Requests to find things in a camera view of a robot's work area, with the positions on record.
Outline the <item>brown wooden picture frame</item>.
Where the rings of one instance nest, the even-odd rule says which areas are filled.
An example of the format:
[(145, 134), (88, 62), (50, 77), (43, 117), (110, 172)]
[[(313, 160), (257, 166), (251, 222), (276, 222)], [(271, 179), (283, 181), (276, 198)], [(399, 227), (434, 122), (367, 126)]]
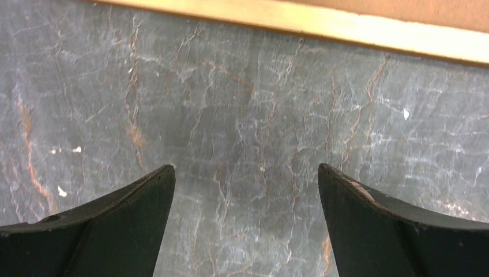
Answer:
[(488, 65), (488, 33), (289, 1), (110, 1), (157, 12)]

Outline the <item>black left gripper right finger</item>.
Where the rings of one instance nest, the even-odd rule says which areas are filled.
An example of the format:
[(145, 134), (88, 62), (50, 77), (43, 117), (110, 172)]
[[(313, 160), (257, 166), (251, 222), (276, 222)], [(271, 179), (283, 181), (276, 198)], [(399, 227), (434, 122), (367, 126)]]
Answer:
[(322, 163), (318, 190), (340, 276), (487, 276), (488, 224), (429, 211)]

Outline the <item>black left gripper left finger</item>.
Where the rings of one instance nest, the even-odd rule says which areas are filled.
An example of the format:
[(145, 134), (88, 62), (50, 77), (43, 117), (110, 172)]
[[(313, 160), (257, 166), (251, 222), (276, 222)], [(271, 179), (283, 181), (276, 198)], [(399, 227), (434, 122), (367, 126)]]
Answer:
[(152, 276), (175, 191), (165, 165), (79, 207), (1, 227), (2, 276)]

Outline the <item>brown fibreboard backing board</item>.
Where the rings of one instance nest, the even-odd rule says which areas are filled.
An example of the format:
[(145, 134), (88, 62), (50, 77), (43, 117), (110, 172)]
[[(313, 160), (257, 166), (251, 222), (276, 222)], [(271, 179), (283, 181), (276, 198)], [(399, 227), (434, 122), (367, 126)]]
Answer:
[(297, 0), (297, 3), (488, 32), (488, 0)]

